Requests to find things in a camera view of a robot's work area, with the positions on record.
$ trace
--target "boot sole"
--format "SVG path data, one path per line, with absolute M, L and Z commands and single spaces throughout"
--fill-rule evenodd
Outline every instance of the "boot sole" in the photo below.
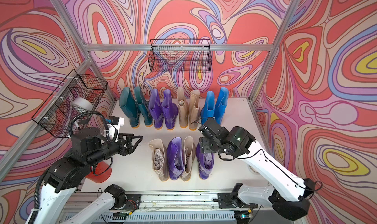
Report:
M 135 129 L 135 128 L 138 128 L 139 126 L 140 126 L 140 123 L 136 127 L 132 127 L 132 126 L 131 127 Z

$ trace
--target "metal rail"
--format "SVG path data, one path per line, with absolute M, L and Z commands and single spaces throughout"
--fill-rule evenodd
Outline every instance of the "metal rail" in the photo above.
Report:
M 263 80 L 265 79 L 265 76 L 267 74 L 268 69 L 270 68 L 271 64 L 273 64 L 274 57 L 276 56 L 277 52 L 279 51 L 279 46 L 281 41 L 283 40 L 283 37 L 285 35 L 286 30 L 288 29 L 288 26 L 293 18 L 293 15 L 296 12 L 297 6 L 299 5 L 301 0 L 291 0 L 288 8 L 284 14 L 284 17 L 282 19 L 282 23 L 280 24 L 275 39 L 273 41 L 273 47 L 271 52 L 267 55 L 266 60 L 263 64 L 263 68 L 261 69 L 261 72 L 258 74 L 257 79 L 255 80 L 255 84 L 253 85 L 253 88 L 250 92 L 250 95 L 248 96 L 248 99 L 252 100 L 253 97 L 256 94 L 256 91 L 259 89 L 260 85 L 263 83 Z
M 92 58 L 90 52 L 88 52 L 85 49 L 84 40 L 81 37 L 80 33 L 78 32 L 78 29 L 74 25 L 74 22 L 73 22 L 71 16 L 69 15 L 68 10 L 65 7 L 63 1 L 62 0 L 50 0 L 50 1 L 51 1 L 52 5 L 54 5 L 56 12 L 59 14 L 59 16 L 60 16 L 60 18 L 63 22 L 63 25 L 66 27 L 66 29 L 69 31 L 69 33 L 71 33 L 71 35 L 72 35 L 73 39 L 75 40 L 75 43 L 76 43 L 77 47 L 79 48 L 79 50 L 82 52 L 82 54 L 86 58 L 89 58 L 89 59 L 92 60 L 92 62 L 93 62 L 92 70 L 93 70 L 95 76 L 97 76 L 98 78 L 101 78 L 101 79 L 105 79 L 104 76 L 102 75 L 102 72 L 100 71 L 100 68 L 97 66 L 96 62 L 93 61 L 93 58 Z M 114 96 L 112 94 L 112 91 L 108 88 L 106 90 L 106 92 L 107 92 L 107 95 L 108 95 L 109 99 L 111 100 L 112 104 L 114 104 L 115 99 L 114 99 Z
M 159 46 L 172 46 L 174 44 L 159 44 Z M 202 44 L 179 44 L 178 46 L 193 47 Z M 150 44 L 84 44 L 87 51 L 149 51 Z M 211 44 L 212 51 L 271 51 L 272 44 Z
M 88 69 L 91 63 L 92 61 L 90 59 L 86 59 L 77 68 L 77 73 L 85 73 L 85 71 Z M 72 78 L 68 79 L 64 83 L 64 85 L 56 92 L 55 96 L 60 96 L 60 94 L 67 88 L 67 86 L 72 80 Z M 50 100 L 50 102 L 41 110 L 39 116 L 43 116 L 51 108 L 51 106 L 55 103 L 56 100 L 56 97 L 53 98 L 53 100 Z M 12 169 L 14 164 L 22 156 L 27 147 L 35 139 L 36 135 L 42 130 L 42 127 L 40 125 L 34 123 L 32 120 L 30 121 L 31 122 L 24 134 L 22 134 L 22 136 L 20 136 L 17 139 L 17 141 L 12 145 L 12 147 L 5 153 L 3 158 L 0 160 L 0 182 L 2 182 L 2 180 Z

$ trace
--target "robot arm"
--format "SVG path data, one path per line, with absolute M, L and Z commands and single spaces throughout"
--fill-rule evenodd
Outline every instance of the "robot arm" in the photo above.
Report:
M 105 125 L 105 132 L 107 132 L 106 137 L 102 136 L 100 130 L 96 127 L 87 127 L 75 134 L 72 133 L 72 125 L 77 118 L 85 114 L 94 113 L 101 117 Z M 36 210 L 32 210 L 26 221 L 27 224 L 55 223 L 65 203 L 72 193 L 76 191 L 81 180 L 91 172 L 92 167 L 95 168 L 99 162 L 107 160 L 113 155 L 126 156 L 134 152 L 143 137 L 134 136 L 133 134 L 118 134 L 119 127 L 123 123 L 124 118 L 112 116 L 108 122 L 101 113 L 96 111 L 87 111 L 72 119 L 68 126 L 71 129 L 72 148 L 63 158 L 54 162 L 44 173 L 45 176 L 41 176 L 37 182 L 39 185 L 35 188 L 34 199 L 37 201 L 35 203 L 39 203 L 39 190 L 42 179 L 45 182 L 41 192 L 41 205 L 36 204 Z M 69 223 L 73 219 L 75 223 L 91 223 L 92 218 L 98 217 L 99 214 L 106 210 L 112 207 L 123 207 L 126 201 L 124 194 L 125 191 L 121 187 L 114 184 L 109 186 L 105 189 L 105 193 L 99 197 L 101 202 L 94 201 L 75 215 Z
M 209 118 L 199 131 L 204 135 L 199 139 L 203 153 L 219 153 L 220 158 L 220 154 L 225 153 L 241 159 L 271 184 L 262 188 L 236 184 L 232 192 L 236 206 L 249 203 L 270 205 L 289 220 L 308 214 L 310 203 L 305 198 L 315 191 L 315 183 L 311 179 L 302 179 L 288 171 L 242 127 L 234 127 L 229 132 Z

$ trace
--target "purple rain boot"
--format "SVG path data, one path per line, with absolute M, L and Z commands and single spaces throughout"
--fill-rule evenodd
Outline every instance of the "purple rain boot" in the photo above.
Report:
M 163 108 L 166 128 L 168 130 L 173 130 L 175 126 L 175 119 L 178 115 L 178 107 L 172 102 L 172 95 L 169 89 L 164 91 L 164 100 L 161 106 Z
M 214 153 L 204 154 L 200 151 L 200 144 L 196 146 L 196 158 L 198 159 L 199 177 L 203 180 L 207 179 L 211 174 L 214 163 Z
M 155 128 L 161 129 L 164 123 L 164 114 L 161 108 L 160 96 L 158 95 L 158 90 L 153 89 L 152 94 L 150 95 L 148 109 L 152 118 L 155 121 Z
M 182 138 L 175 137 L 167 147 L 167 164 L 172 180 L 177 180 L 183 173 Z

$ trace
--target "swirl pattern wallpaper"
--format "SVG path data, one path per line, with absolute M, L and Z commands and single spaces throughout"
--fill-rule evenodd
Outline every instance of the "swirl pattern wallpaper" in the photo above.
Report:
M 62 0 L 89 44 L 150 44 L 150 39 L 208 38 L 213 44 L 271 44 L 290 0 Z M 179 86 L 247 97 L 266 52 L 213 52 L 211 73 L 151 73 L 148 52 L 95 51 L 114 96 L 140 86 L 146 98 Z
M 49 0 L 0 0 L 0 8 L 1 159 L 83 57 Z M 97 110 L 107 115 L 110 102 L 105 95 Z M 69 147 L 67 139 L 40 131 L 0 183 L 1 224 L 25 223 L 37 178 Z
M 276 160 L 323 182 L 309 223 L 377 220 L 377 0 L 302 0 L 253 99 Z

